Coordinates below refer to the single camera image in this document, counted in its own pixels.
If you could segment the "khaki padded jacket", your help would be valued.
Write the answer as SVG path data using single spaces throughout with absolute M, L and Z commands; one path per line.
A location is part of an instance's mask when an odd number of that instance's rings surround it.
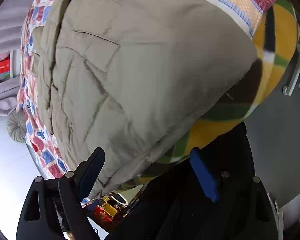
M 163 156 L 256 60 L 206 0 L 55 0 L 33 30 L 38 113 L 74 170 L 106 161 L 100 198 Z

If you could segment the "round green pleated cushion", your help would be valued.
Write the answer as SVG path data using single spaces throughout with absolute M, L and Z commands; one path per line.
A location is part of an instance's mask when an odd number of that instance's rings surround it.
M 26 137 L 25 113 L 13 111 L 6 121 L 9 136 L 15 142 L 24 143 Z

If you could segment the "patchwork leaf bedspread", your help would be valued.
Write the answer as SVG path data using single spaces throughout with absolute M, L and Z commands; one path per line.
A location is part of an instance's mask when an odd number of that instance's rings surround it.
M 264 13 L 276 0 L 210 0 L 221 5 L 233 18 L 242 22 L 254 35 Z M 33 0 L 22 28 L 21 86 L 17 95 L 18 108 L 25 112 L 26 127 L 31 147 L 36 152 L 39 164 L 52 178 L 59 178 L 68 170 L 55 136 L 49 131 L 39 115 L 35 54 L 32 32 L 44 26 L 54 0 Z

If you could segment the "grey curtain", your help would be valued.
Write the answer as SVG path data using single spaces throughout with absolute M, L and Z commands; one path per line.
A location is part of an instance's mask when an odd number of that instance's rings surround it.
M 21 28 L 33 0 L 4 0 L 0 6 L 0 54 L 21 47 Z M 19 81 L 13 77 L 0 83 L 0 120 L 17 106 Z

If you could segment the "white shelf unit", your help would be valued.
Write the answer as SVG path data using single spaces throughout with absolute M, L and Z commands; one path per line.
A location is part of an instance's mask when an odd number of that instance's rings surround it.
M 21 51 L 20 49 L 10 51 L 10 78 L 20 75 Z

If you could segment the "yellow green fleece blanket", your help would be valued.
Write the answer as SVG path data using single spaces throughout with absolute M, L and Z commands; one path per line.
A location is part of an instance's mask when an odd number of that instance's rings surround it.
M 193 148 L 204 148 L 218 136 L 243 122 L 273 91 L 292 59 L 300 37 L 292 3 L 276 2 L 264 13 L 254 35 L 257 61 L 245 76 L 156 162 L 122 184 L 118 191 L 145 184 L 187 159 Z

